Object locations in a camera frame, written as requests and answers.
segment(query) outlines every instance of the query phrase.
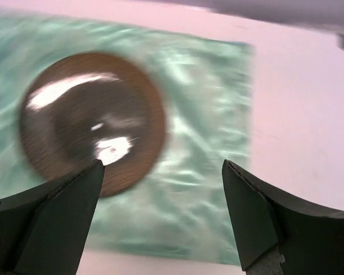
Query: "brown bowl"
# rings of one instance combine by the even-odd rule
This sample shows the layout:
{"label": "brown bowl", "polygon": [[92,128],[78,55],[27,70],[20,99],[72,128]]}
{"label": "brown bowl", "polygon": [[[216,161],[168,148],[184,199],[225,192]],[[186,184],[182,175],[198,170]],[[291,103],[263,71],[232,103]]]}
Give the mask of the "brown bowl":
{"label": "brown bowl", "polygon": [[81,53],[56,62],[29,87],[19,131],[30,164],[46,180],[102,160],[101,197],[108,197],[150,171],[166,121],[148,75],[111,54]]}

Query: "satin placemat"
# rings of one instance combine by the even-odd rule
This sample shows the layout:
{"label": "satin placemat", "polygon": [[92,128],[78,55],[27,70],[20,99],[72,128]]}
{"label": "satin placemat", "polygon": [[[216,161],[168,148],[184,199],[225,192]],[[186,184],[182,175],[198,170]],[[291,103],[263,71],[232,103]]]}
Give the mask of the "satin placemat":
{"label": "satin placemat", "polygon": [[18,139],[30,83],[71,54],[111,52],[139,64],[160,87],[168,138],[133,189],[99,201],[87,247],[239,264],[221,166],[248,163],[250,46],[116,23],[0,11],[0,198],[41,179]]}

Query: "dark circular center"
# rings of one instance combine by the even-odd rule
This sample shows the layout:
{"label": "dark circular center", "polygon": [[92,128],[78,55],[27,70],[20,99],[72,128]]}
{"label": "dark circular center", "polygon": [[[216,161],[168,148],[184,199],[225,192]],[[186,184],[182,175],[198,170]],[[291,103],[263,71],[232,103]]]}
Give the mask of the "dark circular center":
{"label": "dark circular center", "polygon": [[146,130],[143,99],[119,80],[75,86],[52,105],[57,143],[76,163],[114,163],[133,153]]}

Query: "table surface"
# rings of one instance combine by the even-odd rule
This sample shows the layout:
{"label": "table surface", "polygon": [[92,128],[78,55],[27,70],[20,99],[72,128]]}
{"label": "table surface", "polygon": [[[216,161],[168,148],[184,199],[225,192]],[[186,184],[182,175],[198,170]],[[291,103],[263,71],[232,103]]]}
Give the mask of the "table surface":
{"label": "table surface", "polygon": [[[204,9],[126,0],[0,0],[1,6],[253,45],[251,171],[344,210],[344,51],[333,34]],[[78,274],[243,274],[240,268],[85,251]]]}

